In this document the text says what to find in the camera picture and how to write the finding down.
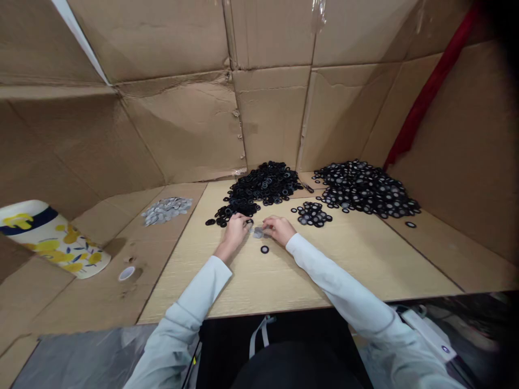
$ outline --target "person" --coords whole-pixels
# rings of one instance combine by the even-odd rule
[[[227,265],[249,232],[250,224],[246,223],[249,219],[240,213],[230,218],[215,253],[178,301],[166,311],[148,339],[125,389],[182,387],[181,373],[191,364],[192,358],[188,346],[232,275]],[[384,368],[390,386],[463,388],[447,374],[445,366],[429,351],[424,340],[403,323],[391,307],[304,239],[287,219],[270,216],[263,221],[262,227],[265,234],[272,236],[294,257],[296,264],[323,290],[339,314],[359,335],[369,340],[370,357]],[[266,385],[270,388],[359,387],[347,372],[338,371],[340,366],[326,350],[306,349],[294,344],[284,347],[283,343],[274,346],[278,345],[264,348],[246,363],[233,388],[265,388]]]

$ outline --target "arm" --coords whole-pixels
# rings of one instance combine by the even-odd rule
[[[340,315],[370,340],[370,357],[387,371],[394,387],[463,388],[393,309],[296,233],[285,218],[264,220],[263,228],[269,226],[273,229],[265,233],[286,247]]]
[[[191,363],[188,346],[232,273],[227,267],[250,228],[242,214],[231,217],[222,243],[153,331],[124,389],[180,388]]]

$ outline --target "person's left hand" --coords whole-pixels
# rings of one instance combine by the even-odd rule
[[[245,238],[245,235],[250,230],[252,223],[246,223],[250,217],[236,213],[231,216],[227,222],[227,228],[223,235],[223,240],[213,254],[222,260],[223,263],[227,264],[229,258],[236,251],[240,243]]]

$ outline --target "white sleeve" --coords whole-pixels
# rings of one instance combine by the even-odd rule
[[[384,368],[393,387],[464,388],[393,309],[300,234],[289,240],[287,251],[339,314],[370,341],[370,357]]]
[[[188,346],[231,275],[218,257],[209,258],[151,334],[124,389],[182,386],[181,373],[192,358]]]

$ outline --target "roll of tape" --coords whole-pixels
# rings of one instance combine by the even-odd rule
[[[119,274],[119,282],[125,284],[134,283],[142,274],[142,269],[135,266],[129,266]]]

